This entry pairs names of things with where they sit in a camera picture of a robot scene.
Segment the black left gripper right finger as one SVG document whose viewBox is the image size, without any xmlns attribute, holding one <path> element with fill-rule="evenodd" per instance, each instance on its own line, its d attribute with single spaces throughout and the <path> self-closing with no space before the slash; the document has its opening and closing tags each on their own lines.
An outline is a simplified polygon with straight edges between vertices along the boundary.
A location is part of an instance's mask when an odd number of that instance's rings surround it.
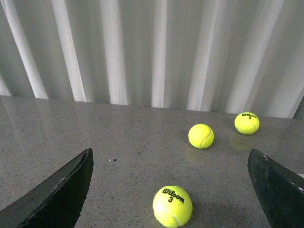
<svg viewBox="0 0 304 228">
<path fill-rule="evenodd" d="M 257 198 L 273 228 L 304 226 L 304 179 L 262 152 L 252 149 L 248 172 Z"/>
</svg>

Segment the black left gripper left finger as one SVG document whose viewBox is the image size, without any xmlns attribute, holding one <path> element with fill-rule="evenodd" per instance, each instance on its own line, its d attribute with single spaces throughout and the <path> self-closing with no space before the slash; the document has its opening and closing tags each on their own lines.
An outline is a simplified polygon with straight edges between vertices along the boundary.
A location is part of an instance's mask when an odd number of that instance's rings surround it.
<svg viewBox="0 0 304 228">
<path fill-rule="evenodd" d="M 73 228 L 90 187 L 94 167 L 88 148 L 0 212 L 2 228 Z"/>
</svg>

